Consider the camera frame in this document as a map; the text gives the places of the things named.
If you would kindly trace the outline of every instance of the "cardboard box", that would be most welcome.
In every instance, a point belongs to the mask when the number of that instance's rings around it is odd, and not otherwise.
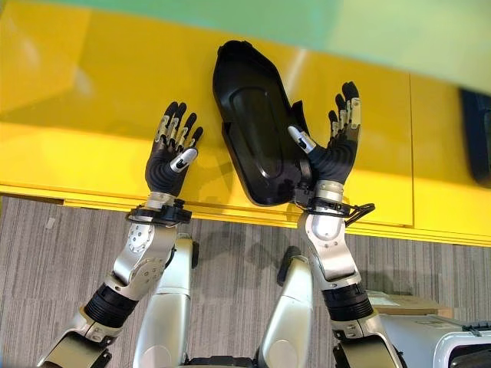
[[[393,315],[436,314],[442,317],[453,317],[453,308],[444,307],[436,301],[414,297],[413,295],[392,295],[380,291],[367,291],[372,305],[378,313]]]

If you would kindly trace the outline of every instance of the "yellow table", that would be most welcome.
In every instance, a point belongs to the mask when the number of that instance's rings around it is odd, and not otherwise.
[[[194,217],[294,227],[293,205],[258,207],[246,198],[222,139],[211,80],[218,46],[234,38],[241,39],[86,8],[7,2],[0,18],[0,191],[126,211],[148,193],[144,165],[163,110],[185,100],[205,129],[181,193]],[[327,139],[326,113],[342,83],[359,87],[363,133],[345,200],[377,209],[352,233],[491,245],[491,191],[476,186],[465,167],[455,87],[248,41],[276,64],[290,101],[304,101],[318,142]]]

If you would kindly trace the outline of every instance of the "black glove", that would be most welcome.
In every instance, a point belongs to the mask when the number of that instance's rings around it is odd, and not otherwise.
[[[186,138],[196,121],[196,114],[191,113],[186,124],[179,131],[179,125],[185,112],[184,102],[179,105],[177,102],[172,102],[160,121],[145,170],[145,180],[151,192],[178,196],[188,167],[198,156],[196,144],[203,134],[203,128],[200,126],[196,129],[185,148]]]
[[[361,125],[361,100],[353,82],[342,87],[344,98],[338,94],[338,115],[331,110],[331,139],[327,148],[319,146],[299,126],[289,126],[295,142],[307,153],[315,181],[332,180],[344,184],[354,165]]]

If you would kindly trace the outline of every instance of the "robotic arm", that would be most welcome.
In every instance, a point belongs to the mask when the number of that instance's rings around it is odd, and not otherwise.
[[[176,197],[189,164],[198,154],[196,143],[203,134],[203,128],[196,129],[184,148],[196,121],[195,113],[191,113],[178,134],[185,111],[184,103],[172,102],[164,113],[147,162],[145,177],[150,195],[145,205],[127,216],[132,222],[127,243],[112,272],[89,302],[80,307],[38,366],[105,367],[111,358],[108,347],[172,260],[176,225],[189,222],[191,217]]]
[[[342,202],[343,185],[354,165],[361,127],[361,100],[353,82],[335,98],[331,111],[331,139],[319,146],[298,126],[288,131],[307,154],[317,180],[298,227],[311,245],[311,268],[328,308],[332,329],[340,343],[334,349],[339,368],[403,368],[377,311],[368,300],[354,259],[344,239],[345,227],[374,209],[372,204]]]

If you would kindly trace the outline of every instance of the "robot forearm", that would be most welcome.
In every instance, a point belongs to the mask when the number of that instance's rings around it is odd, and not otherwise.
[[[338,217],[343,185],[321,180],[316,185],[315,197],[325,199],[326,206],[317,206],[315,214],[306,212],[299,225],[311,244],[312,271],[321,286],[334,335],[341,341],[334,350],[337,360],[343,356],[348,367],[356,367],[353,357],[369,347],[381,356],[377,361],[380,368],[402,368],[397,351],[388,340],[377,311],[371,306],[344,239],[344,219]]]
[[[174,204],[172,196],[164,197],[152,193],[144,209],[157,211]],[[154,225],[151,217],[134,216],[131,220],[137,223],[131,225],[113,271],[77,311],[38,366],[51,362],[62,368],[98,368],[110,360],[107,347],[116,340],[138,301],[160,279],[177,237],[175,226]]]

